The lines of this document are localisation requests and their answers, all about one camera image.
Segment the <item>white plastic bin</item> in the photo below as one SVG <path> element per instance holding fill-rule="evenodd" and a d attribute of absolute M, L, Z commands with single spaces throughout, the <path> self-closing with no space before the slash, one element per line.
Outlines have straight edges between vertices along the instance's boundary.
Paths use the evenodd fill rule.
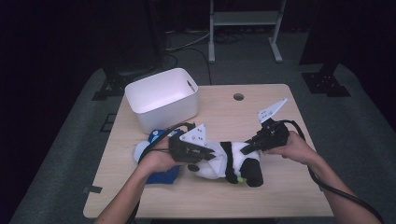
<path fill-rule="evenodd" d="M 144 133 L 166 129 L 198 113 L 198 86 L 182 68 L 133 82 L 125 94 Z"/>

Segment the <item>white shelf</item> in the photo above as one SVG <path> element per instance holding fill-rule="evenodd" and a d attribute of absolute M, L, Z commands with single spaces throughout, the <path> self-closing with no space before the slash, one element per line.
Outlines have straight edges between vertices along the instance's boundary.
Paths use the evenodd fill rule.
<path fill-rule="evenodd" d="M 213 24 L 223 25 L 275 25 L 278 11 L 215 12 Z"/>

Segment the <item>hole in table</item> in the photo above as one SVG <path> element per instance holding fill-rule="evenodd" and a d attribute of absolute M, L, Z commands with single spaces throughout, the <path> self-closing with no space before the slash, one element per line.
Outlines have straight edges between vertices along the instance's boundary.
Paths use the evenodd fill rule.
<path fill-rule="evenodd" d="M 242 94 L 242 93 L 236 93 L 236 94 L 233 95 L 233 98 L 234 98 L 236 101 L 241 101 L 241 100 L 243 100 L 243 99 L 245 98 L 245 96 L 244 96 L 244 94 Z"/>

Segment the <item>blue cloth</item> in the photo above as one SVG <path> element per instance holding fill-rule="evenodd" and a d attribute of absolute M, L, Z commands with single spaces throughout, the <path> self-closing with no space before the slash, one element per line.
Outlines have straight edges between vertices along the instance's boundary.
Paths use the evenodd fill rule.
<path fill-rule="evenodd" d="M 152 143 L 155 139 L 157 139 L 164 130 L 154 130 L 148 137 L 148 141 Z M 176 165 L 166 172 L 158 172 L 150 175 L 148 177 L 148 181 L 146 184 L 173 184 L 178 176 L 178 172 L 180 171 L 180 165 Z"/>

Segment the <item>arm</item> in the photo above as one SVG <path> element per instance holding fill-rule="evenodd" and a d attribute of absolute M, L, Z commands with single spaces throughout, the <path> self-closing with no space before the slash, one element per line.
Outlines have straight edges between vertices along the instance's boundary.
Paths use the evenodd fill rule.
<path fill-rule="evenodd" d="M 168 138 L 159 142 L 156 148 L 168 148 Z M 166 171 L 174 165 L 176 162 L 167 152 L 148 153 L 94 223 L 125 223 L 139 202 L 149 176 L 154 172 Z"/>
<path fill-rule="evenodd" d="M 290 132 L 288 143 L 285 146 L 276 147 L 264 153 L 281 155 L 283 158 L 308 165 L 323 183 L 356 197 L 330 165 L 295 132 Z M 372 213 L 360 205 L 326 189 L 323 190 L 323 193 L 338 223 L 380 223 Z"/>

